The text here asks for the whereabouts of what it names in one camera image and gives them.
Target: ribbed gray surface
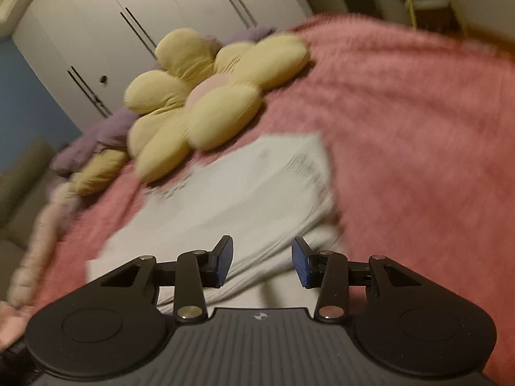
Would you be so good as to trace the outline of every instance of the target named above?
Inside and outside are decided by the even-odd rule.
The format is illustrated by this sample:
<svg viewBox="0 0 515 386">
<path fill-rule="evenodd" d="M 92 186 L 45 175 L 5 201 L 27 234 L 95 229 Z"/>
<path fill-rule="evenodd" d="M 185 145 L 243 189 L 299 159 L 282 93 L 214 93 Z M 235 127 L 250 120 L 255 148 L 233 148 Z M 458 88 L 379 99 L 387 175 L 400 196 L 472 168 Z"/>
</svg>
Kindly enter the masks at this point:
<svg viewBox="0 0 515 386">
<path fill-rule="evenodd" d="M 364 357 L 339 326 L 305 309 L 218 309 L 208 322 L 181 327 L 146 366 L 118 379 L 70 382 L 41 376 L 35 386 L 487 386 L 480 374 L 424 381 Z"/>
</svg>

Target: gray couch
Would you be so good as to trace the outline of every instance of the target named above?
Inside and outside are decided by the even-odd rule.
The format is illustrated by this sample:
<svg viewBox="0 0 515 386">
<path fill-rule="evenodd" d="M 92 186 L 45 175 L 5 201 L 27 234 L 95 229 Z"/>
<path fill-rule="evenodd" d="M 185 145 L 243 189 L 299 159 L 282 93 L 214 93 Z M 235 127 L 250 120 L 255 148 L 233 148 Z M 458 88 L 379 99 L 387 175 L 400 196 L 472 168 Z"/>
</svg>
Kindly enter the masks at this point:
<svg viewBox="0 0 515 386">
<path fill-rule="evenodd" d="M 0 300 L 6 299 L 11 274 L 29 244 L 35 217 L 47 203 L 55 174 L 48 165 L 55 151 L 36 140 L 0 177 Z"/>
</svg>

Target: folded white cloth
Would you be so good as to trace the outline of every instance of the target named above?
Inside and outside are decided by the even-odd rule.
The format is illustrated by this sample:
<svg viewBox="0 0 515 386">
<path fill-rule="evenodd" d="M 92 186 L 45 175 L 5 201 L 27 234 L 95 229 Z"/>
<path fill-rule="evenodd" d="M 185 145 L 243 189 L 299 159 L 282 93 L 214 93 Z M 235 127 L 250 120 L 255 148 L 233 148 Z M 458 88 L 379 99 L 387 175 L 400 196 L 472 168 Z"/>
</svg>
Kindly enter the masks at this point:
<svg viewBox="0 0 515 386">
<path fill-rule="evenodd" d="M 149 193 L 134 219 L 88 262 L 89 280 L 140 255 L 164 262 L 190 250 L 210 251 L 228 234 L 234 257 L 227 282 L 205 291 L 208 304 L 220 303 L 290 269 L 293 237 L 324 222 L 333 205 L 329 163 L 318 135 L 262 136 L 195 167 L 173 189 Z M 337 237 L 333 228 L 330 232 L 319 231 L 320 239 L 330 241 L 317 242 L 314 235 L 312 242 L 330 248 Z M 162 288 L 160 310 L 170 312 L 172 302 L 173 288 Z"/>
</svg>

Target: yellow flower pillow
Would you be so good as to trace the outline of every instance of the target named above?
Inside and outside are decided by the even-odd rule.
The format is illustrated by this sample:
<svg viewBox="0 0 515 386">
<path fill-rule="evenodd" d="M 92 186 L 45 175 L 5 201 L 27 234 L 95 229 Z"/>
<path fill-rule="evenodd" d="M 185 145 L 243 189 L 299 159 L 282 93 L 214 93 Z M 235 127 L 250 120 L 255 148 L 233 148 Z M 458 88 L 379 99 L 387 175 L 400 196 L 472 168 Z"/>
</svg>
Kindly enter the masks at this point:
<svg viewBox="0 0 515 386">
<path fill-rule="evenodd" d="M 192 149 L 219 147 L 256 115 L 262 92 L 297 75 L 310 59 L 292 33 L 259 43 L 236 42 L 213 58 L 193 29 L 177 29 L 155 49 L 164 71 L 141 74 L 127 88 L 125 107 L 145 114 L 128 134 L 137 176 L 147 183 L 178 166 Z"/>
</svg>

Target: bed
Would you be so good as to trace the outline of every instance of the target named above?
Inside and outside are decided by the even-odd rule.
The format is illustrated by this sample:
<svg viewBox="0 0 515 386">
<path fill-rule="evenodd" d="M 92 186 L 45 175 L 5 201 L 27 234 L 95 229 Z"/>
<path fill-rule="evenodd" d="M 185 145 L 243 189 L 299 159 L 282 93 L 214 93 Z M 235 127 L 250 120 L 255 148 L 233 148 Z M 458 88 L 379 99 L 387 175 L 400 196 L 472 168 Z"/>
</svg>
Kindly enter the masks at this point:
<svg viewBox="0 0 515 386">
<path fill-rule="evenodd" d="M 236 140 L 195 153 L 163 184 L 264 133 L 321 132 L 349 259 L 384 254 L 488 311 L 498 340 L 485 374 L 513 384 L 515 65 L 362 16 L 317 16 L 295 31 L 309 68 L 269 93 Z M 141 208 L 132 169 L 60 241 L 33 311 L 84 284 L 85 261 Z"/>
</svg>

